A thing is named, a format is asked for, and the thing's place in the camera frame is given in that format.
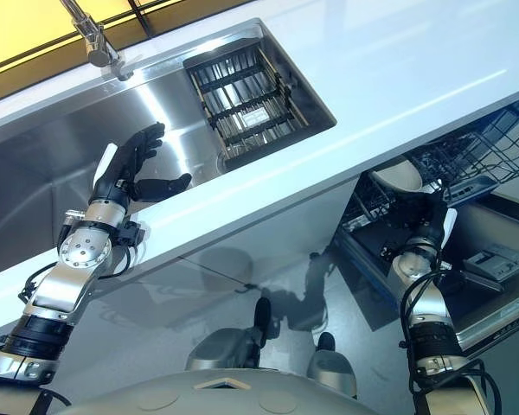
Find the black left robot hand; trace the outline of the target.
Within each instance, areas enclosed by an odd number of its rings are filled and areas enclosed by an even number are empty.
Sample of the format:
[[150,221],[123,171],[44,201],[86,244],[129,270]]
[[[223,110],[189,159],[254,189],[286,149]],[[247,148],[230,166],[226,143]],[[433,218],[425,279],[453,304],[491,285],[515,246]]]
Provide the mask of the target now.
[[105,173],[93,185],[88,204],[102,200],[128,208],[130,201],[160,202],[185,191],[192,180],[189,173],[174,180],[135,180],[144,162],[157,155],[164,133],[165,125],[156,122],[136,132],[117,148]]

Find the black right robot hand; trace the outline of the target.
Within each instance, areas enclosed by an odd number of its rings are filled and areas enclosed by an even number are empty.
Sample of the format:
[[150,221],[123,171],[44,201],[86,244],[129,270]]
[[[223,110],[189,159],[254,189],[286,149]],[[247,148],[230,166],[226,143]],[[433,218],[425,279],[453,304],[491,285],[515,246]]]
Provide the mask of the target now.
[[428,240],[435,247],[444,248],[451,237],[458,210],[448,207],[443,189],[424,193],[421,200],[425,203],[425,210],[413,234]]

